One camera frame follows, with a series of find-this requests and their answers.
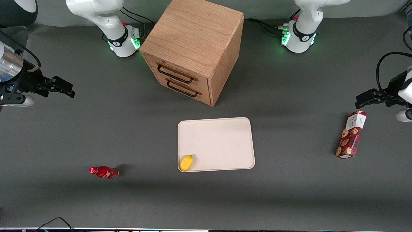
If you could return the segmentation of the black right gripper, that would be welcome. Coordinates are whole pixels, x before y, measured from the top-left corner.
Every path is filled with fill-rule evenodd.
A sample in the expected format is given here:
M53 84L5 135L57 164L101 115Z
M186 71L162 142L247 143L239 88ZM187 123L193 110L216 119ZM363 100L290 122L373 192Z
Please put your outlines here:
M73 85L68 81L54 76L52 79L45 77L40 70L35 72L21 71L17 76L0 84L1 94L5 93L34 93L47 98L50 92L64 94L70 98L75 97Z

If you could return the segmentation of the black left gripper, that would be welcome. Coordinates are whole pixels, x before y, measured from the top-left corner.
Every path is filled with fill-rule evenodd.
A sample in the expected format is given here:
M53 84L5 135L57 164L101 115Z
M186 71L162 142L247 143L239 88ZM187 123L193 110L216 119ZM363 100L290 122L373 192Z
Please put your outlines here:
M394 105L410 106L410 71L404 71L394 77L385 89L385 93L390 97L382 96L377 89L369 89L356 96L355 107L362 107L373 104L385 104L386 107Z

